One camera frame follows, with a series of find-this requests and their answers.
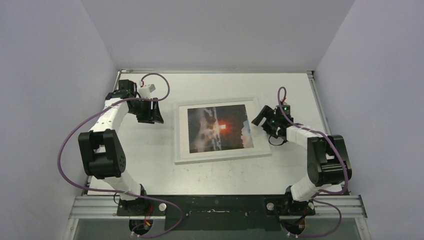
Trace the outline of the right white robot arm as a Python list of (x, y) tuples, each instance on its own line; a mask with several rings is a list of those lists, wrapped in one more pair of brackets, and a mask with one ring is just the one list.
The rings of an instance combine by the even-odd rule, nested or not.
[(290, 195), (283, 199), (282, 207), (290, 215), (303, 207), (319, 193), (332, 194), (330, 186), (347, 185), (352, 178), (352, 168), (344, 138), (327, 135), (299, 123), (290, 115), (290, 105), (264, 106), (252, 124), (261, 126), (272, 138), (281, 138), (284, 143), (293, 143), (306, 150), (306, 175), (288, 187)]

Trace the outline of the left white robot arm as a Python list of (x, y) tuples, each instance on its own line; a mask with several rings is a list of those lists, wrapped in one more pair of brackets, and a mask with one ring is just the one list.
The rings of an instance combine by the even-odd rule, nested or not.
[(138, 87), (131, 80), (119, 80), (118, 88), (105, 98), (106, 111), (88, 132), (78, 136), (85, 173), (118, 191), (120, 207), (139, 216), (150, 210), (151, 203), (142, 197), (146, 195), (145, 188), (126, 169), (127, 159), (118, 130), (127, 114), (135, 115), (139, 123), (164, 123), (157, 98), (151, 97), (155, 89), (154, 84)]

